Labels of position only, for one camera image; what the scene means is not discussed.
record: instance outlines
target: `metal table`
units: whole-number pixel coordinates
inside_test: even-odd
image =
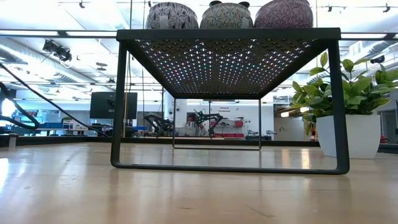
[[[349,171],[339,28],[119,30],[116,39],[119,41],[119,63],[111,149],[113,166],[291,174],[345,174]],[[329,52],[335,112],[336,169],[165,166],[120,162],[127,51],[174,97],[174,101],[258,100],[261,136],[261,98],[326,49]]]

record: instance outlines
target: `black screen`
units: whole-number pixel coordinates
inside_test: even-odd
[[[91,94],[90,118],[113,119],[115,94],[96,92]],[[127,119],[137,119],[137,93],[129,93]]]

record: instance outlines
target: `light wood floor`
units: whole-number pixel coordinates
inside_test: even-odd
[[[0,223],[398,223],[398,155],[352,160],[347,175],[115,169],[110,144],[0,152]],[[123,162],[332,169],[317,148],[171,150],[124,144]]]

